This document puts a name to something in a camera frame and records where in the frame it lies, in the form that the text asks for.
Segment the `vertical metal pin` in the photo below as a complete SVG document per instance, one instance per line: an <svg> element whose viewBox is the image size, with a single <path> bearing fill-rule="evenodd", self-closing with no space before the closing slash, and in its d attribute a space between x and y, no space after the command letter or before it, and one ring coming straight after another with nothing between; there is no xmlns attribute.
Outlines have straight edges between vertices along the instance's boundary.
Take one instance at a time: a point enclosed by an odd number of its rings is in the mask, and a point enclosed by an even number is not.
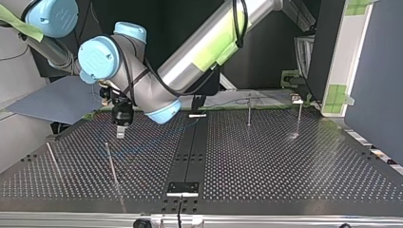
<svg viewBox="0 0 403 228"><path fill-rule="evenodd" d="M248 113L248 126L251 125L251 115L252 115L252 98L249 97L249 113Z"/></svg>
<svg viewBox="0 0 403 228"><path fill-rule="evenodd" d="M300 104L300 105L299 105L298 122L301 121L302 105L303 105L303 104Z"/></svg>
<svg viewBox="0 0 403 228"><path fill-rule="evenodd" d="M56 161L56 157L54 157L53 150L52 150L51 145L50 145L49 142L47 142L47 147L48 147L48 151L49 151L49 153L50 153L51 159L53 160L53 162L56 163L56 162L57 162L57 161Z"/></svg>
<svg viewBox="0 0 403 228"><path fill-rule="evenodd" d="M297 135L299 135L299 124L301 122L301 115L302 115L302 106L303 104L299 105L299 113L298 113L298 122L297 122Z"/></svg>
<svg viewBox="0 0 403 228"><path fill-rule="evenodd" d="M107 143L107 142L105 142L105 149L107 152L107 156L109 157L110 169L112 170L113 179L115 180L115 183L118 185L119 183L118 183L118 178L116 177L115 165L113 164L112 155L110 154L110 149L109 149L109 143Z"/></svg>

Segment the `metal table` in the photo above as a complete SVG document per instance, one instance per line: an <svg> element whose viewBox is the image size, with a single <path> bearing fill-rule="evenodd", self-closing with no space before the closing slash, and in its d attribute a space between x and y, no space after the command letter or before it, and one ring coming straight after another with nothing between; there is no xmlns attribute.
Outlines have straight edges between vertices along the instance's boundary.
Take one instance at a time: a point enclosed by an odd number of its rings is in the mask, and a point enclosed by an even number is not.
<svg viewBox="0 0 403 228"><path fill-rule="evenodd" d="M315 110L297 114L253 110L248 126L247 110L166 125L136 113L124 140L98 114L53 143L54 158L44 145L1 174L0 211L403 218L402 176ZM171 182L199 196L168 198Z"/></svg>

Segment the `light blue joint cover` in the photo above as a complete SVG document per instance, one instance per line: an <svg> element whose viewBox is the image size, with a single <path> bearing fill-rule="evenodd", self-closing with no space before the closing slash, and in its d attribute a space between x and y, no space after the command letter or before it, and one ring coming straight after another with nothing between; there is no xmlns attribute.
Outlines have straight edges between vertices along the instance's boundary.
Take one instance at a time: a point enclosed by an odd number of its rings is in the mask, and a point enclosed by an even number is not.
<svg viewBox="0 0 403 228"><path fill-rule="evenodd" d="M165 124L170 121L179 112L179 110L181 110L181 106L181 101L177 100L165 108L155 112L145 113L145 115L157 124Z"/></svg>
<svg viewBox="0 0 403 228"><path fill-rule="evenodd" d="M97 80L92 76L87 74L85 71L80 71L80 78L87 84L94 84Z"/></svg>
<svg viewBox="0 0 403 228"><path fill-rule="evenodd" d="M69 35L77 21L78 6L75 0L42 0L29 10L25 18L26 23L36 26L52 38Z"/></svg>
<svg viewBox="0 0 403 228"><path fill-rule="evenodd" d="M119 50L109 38L98 36L80 46L78 61L82 69L80 76L83 74L95 80L109 79L119 69Z"/></svg>
<svg viewBox="0 0 403 228"><path fill-rule="evenodd" d="M119 33L126 36L130 36L142 41L145 44L147 43L146 42L147 30L135 24L131 24L128 22L118 22L115 24L115 30L113 31L113 33Z"/></svg>

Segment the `perforated metal surface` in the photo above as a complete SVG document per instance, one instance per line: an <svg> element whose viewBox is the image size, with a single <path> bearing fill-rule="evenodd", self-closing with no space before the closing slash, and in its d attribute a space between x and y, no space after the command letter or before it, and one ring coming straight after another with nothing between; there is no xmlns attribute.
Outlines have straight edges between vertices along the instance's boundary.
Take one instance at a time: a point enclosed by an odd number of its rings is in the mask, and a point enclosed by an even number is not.
<svg viewBox="0 0 403 228"><path fill-rule="evenodd" d="M303 111L299 126L294 109L246 120L247 111L210 112L204 200L403 202L399 181L377 168L382 161L315 111Z"/></svg>
<svg viewBox="0 0 403 228"><path fill-rule="evenodd" d="M185 114L157 125L136 113L123 140L116 139L110 114L99 114L53 145L49 152L21 162L1 185L3 198L39 200L158 200L164 196L172 161L182 137ZM119 180L117 189L105 142Z"/></svg>

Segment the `robotic arm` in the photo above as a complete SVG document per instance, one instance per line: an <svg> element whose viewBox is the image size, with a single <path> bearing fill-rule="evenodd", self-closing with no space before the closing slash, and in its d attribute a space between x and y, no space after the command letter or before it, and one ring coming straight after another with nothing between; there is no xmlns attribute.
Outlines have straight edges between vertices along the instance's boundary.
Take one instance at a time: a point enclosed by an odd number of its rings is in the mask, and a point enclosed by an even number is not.
<svg viewBox="0 0 403 228"><path fill-rule="evenodd" d="M84 42L75 62L71 52L53 39L74 29L78 13L74 0L0 0L0 4L45 33L41 43L25 38L53 67L79 74L88 84L100 82L112 88L112 102L120 108L115 123L122 137L132 122L130 114L124 114L134 104L158 124L172 119L181 109L179 96L208 69L223 65L241 48L240 32L244 35L272 10L281 10L282 1L225 1L158 72L143 64L146 30L140 26L117 23L113 35Z"/></svg>

